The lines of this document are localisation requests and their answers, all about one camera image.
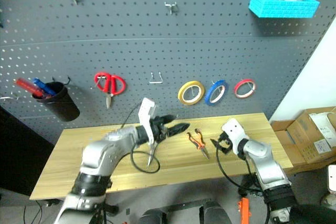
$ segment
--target pen holder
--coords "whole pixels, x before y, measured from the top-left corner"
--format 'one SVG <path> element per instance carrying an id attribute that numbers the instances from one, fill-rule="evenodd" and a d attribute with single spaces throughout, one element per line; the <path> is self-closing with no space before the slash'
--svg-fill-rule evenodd
<path id="1" fill-rule="evenodd" d="M 39 99 L 33 96 L 37 102 L 43 103 L 52 113 L 55 114 L 61 121 L 69 122 L 76 119 L 80 112 L 74 101 L 68 93 L 68 89 L 61 82 L 49 82 L 47 85 L 56 92 L 56 95 Z"/>

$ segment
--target red scissors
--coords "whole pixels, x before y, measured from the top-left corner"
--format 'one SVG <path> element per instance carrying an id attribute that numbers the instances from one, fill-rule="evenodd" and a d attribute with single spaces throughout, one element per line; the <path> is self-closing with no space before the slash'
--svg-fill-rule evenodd
<path id="1" fill-rule="evenodd" d="M 104 87 L 100 85 L 100 81 L 105 79 Z M 122 84 L 120 90 L 117 91 L 117 82 L 116 79 L 119 80 Z M 106 95 L 106 107 L 109 108 L 111 106 L 112 97 L 117 94 L 121 94 L 126 88 L 126 82 L 120 77 L 115 74 L 109 74 L 106 72 L 98 72 L 95 75 L 95 83 L 96 86 Z"/>

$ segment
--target gray floor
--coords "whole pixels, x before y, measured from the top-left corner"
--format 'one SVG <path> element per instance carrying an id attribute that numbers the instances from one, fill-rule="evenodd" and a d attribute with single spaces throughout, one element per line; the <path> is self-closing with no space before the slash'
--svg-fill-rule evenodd
<path id="1" fill-rule="evenodd" d="M 240 182 L 241 177 L 236 177 L 234 180 Z M 295 176 L 291 176 L 290 180 L 300 204 L 319 204 L 321 197 L 327 193 L 326 169 L 296 174 Z M 109 220 L 114 224 L 121 224 L 124 221 L 128 224 L 135 224 L 139 217 L 148 209 L 206 198 L 211 198 L 221 204 L 227 211 L 233 224 L 240 223 L 237 207 L 239 201 L 237 189 L 224 178 L 109 194 L 107 202 L 111 205 L 117 204 L 120 207 L 120 213 L 115 217 L 109 217 Z M 263 199 L 254 195 L 249 195 L 248 198 L 250 199 L 250 223 L 264 223 L 266 206 Z M 23 223 L 23 206 L 3 206 L 3 201 L 1 204 L 1 224 Z M 43 206 L 41 223 L 52 224 L 59 208 L 60 205 L 48 208 Z M 130 214 L 126 215 L 126 209 L 128 208 L 130 209 Z M 30 202 L 26 208 L 26 223 L 31 223 L 38 209 L 38 206 L 34 202 Z M 168 215 L 168 218 L 171 224 L 198 223 L 198 207 L 173 212 Z"/>

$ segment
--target gray pegboard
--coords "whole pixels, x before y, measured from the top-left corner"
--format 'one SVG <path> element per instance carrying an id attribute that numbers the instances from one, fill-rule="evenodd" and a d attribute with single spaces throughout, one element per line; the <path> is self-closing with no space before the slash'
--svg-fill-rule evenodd
<path id="1" fill-rule="evenodd" d="M 170 15 L 165 1 L 177 2 L 179 12 Z M 335 16 L 334 0 L 319 1 L 312 19 L 259 19 L 248 10 L 249 0 L 83 0 L 79 6 L 70 0 L 1 0 L 0 93 L 20 96 L 1 105 L 52 143 L 64 128 L 121 123 L 144 96 L 155 100 L 160 114 L 181 118 L 260 111 L 270 117 Z M 94 88 L 93 76 L 101 70 L 128 85 L 109 110 Z M 148 84 L 151 71 L 161 71 L 164 83 Z M 69 123 L 13 85 L 18 77 L 65 82 L 67 75 L 81 111 Z M 232 93 L 242 78 L 258 85 L 245 100 Z M 230 88 L 218 106 L 177 100 L 187 81 L 208 89 L 219 79 Z M 134 113 L 129 122 L 137 121 Z"/>

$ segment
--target blue tape roll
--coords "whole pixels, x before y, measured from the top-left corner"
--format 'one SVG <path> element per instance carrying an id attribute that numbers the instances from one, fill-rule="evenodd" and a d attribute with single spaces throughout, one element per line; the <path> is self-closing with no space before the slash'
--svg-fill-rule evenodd
<path id="1" fill-rule="evenodd" d="M 211 102 L 211 96 L 212 94 L 215 92 L 215 90 L 220 87 L 220 86 L 224 86 L 224 91 L 221 90 L 219 96 L 217 96 L 215 99 L 212 99 L 212 102 Z M 217 103 L 219 103 L 223 98 L 224 98 L 224 95 L 226 94 L 226 90 L 228 89 L 229 85 L 226 83 L 225 80 L 219 80 L 219 81 L 216 81 L 215 84 L 213 84 L 211 86 L 211 88 L 206 92 L 206 95 L 205 95 L 205 103 L 209 106 L 215 106 Z"/>

